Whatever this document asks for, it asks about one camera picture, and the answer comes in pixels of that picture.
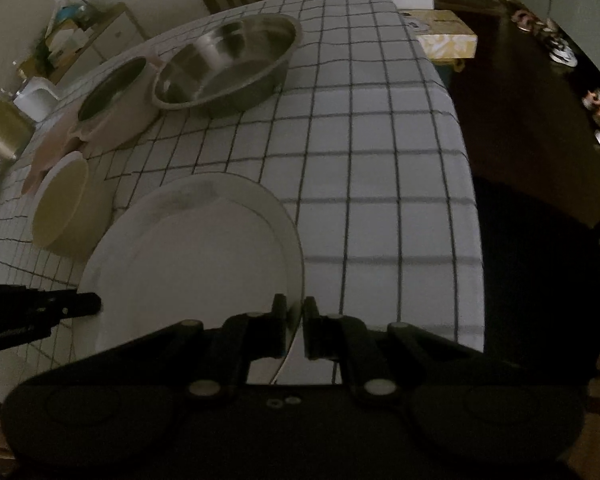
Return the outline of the cream white bowl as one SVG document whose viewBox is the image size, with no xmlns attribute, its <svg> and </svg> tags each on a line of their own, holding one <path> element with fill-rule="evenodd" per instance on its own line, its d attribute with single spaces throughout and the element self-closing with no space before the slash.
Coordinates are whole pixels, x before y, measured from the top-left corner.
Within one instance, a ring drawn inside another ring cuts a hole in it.
<svg viewBox="0 0 600 480">
<path fill-rule="evenodd" d="M 85 262 L 106 233 L 114 191 L 92 175 L 83 155 L 65 155 L 35 193 L 29 226 L 32 244 L 54 255 Z"/>
</svg>

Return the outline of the large white plate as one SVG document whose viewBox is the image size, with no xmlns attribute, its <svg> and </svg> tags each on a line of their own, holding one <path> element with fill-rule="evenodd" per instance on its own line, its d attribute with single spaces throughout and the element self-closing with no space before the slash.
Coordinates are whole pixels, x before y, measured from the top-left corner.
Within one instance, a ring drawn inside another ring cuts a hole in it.
<svg viewBox="0 0 600 480">
<path fill-rule="evenodd" d="M 262 314 L 282 295 L 283 349 L 294 344 L 304 296 L 296 225 L 264 186 L 236 174 L 194 174 L 132 205 L 99 241 L 80 292 L 99 314 L 72 323 L 81 361 L 185 320 L 219 328 Z"/>
</svg>

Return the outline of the pink bear-shaped plate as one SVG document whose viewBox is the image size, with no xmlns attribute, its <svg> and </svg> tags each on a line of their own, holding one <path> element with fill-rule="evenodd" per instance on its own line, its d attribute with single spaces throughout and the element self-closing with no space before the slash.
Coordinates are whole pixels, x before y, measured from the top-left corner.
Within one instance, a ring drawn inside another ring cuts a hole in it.
<svg viewBox="0 0 600 480">
<path fill-rule="evenodd" d="M 157 67 L 158 74 L 161 66 L 163 66 L 163 60 L 160 60 L 160 58 L 154 54 L 144 55 L 144 57 L 148 58 L 148 60 Z M 88 148 L 79 139 L 69 136 L 70 130 L 76 125 L 76 114 L 78 114 L 78 110 L 84 100 L 69 107 L 64 116 L 62 116 L 58 122 L 53 125 L 50 131 L 46 132 L 42 137 L 42 142 L 33 155 L 29 173 L 24 179 L 21 188 L 22 194 L 36 192 L 46 175 L 46 172 L 49 172 L 53 166 L 59 162 L 59 159 L 62 159 L 65 156 L 65 154 L 79 151 L 84 156 L 90 156 L 95 152 L 102 152 L 102 150 Z"/>
</svg>

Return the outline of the pink steel-lined bowl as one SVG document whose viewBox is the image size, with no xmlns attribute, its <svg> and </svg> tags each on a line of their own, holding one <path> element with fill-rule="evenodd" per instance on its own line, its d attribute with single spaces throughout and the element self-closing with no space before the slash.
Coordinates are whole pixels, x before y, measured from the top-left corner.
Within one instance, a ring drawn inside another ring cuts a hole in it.
<svg viewBox="0 0 600 480">
<path fill-rule="evenodd" d="M 103 152 L 131 141 L 160 113 L 151 97 L 156 76 L 144 56 L 117 67 L 82 102 L 69 136 Z"/>
</svg>

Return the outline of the large stainless steel bowl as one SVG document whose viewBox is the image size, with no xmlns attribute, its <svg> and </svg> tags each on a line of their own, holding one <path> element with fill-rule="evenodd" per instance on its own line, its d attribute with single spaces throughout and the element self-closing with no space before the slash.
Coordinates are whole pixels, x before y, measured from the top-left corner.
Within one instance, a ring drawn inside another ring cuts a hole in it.
<svg viewBox="0 0 600 480">
<path fill-rule="evenodd" d="M 224 23 L 182 47 L 158 71 L 152 102 L 162 110 L 211 116 L 250 110 L 285 82 L 302 27 L 284 14 L 254 14 Z"/>
</svg>

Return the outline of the gold thermos jug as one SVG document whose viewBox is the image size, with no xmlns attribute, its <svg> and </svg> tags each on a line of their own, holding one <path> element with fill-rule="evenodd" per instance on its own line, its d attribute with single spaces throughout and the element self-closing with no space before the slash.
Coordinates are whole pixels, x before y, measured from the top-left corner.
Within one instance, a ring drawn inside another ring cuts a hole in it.
<svg viewBox="0 0 600 480">
<path fill-rule="evenodd" d="M 14 104 L 0 101 L 0 159 L 15 162 L 29 144 L 34 125 Z"/>
</svg>

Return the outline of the white electric kettle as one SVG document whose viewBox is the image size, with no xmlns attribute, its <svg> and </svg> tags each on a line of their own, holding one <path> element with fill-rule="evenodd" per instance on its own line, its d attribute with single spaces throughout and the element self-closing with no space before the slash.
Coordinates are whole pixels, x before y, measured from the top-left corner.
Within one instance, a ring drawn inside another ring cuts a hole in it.
<svg viewBox="0 0 600 480">
<path fill-rule="evenodd" d="M 59 101 L 57 88 L 43 77 L 29 79 L 14 97 L 15 107 L 34 122 L 42 122 Z"/>
</svg>

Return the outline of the small wooden side cabinet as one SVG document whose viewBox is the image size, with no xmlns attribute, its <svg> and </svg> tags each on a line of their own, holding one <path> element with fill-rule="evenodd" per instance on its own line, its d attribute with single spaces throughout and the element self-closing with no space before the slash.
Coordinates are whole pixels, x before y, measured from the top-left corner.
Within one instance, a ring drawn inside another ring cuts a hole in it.
<svg viewBox="0 0 600 480">
<path fill-rule="evenodd" d="M 44 30 L 32 53 L 16 62 L 16 74 L 22 81 L 37 76 L 66 86 L 147 39 L 131 10 L 117 3 L 87 29 L 74 18 L 66 18 Z"/>
</svg>

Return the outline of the yellow cardboard box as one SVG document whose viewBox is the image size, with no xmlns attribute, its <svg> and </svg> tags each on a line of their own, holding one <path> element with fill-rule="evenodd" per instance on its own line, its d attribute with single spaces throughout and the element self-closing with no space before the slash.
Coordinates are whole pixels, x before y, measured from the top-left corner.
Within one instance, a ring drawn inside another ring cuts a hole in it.
<svg viewBox="0 0 600 480">
<path fill-rule="evenodd" d="M 405 24 L 430 60 L 474 58 L 478 36 L 451 10 L 401 10 Z"/>
</svg>

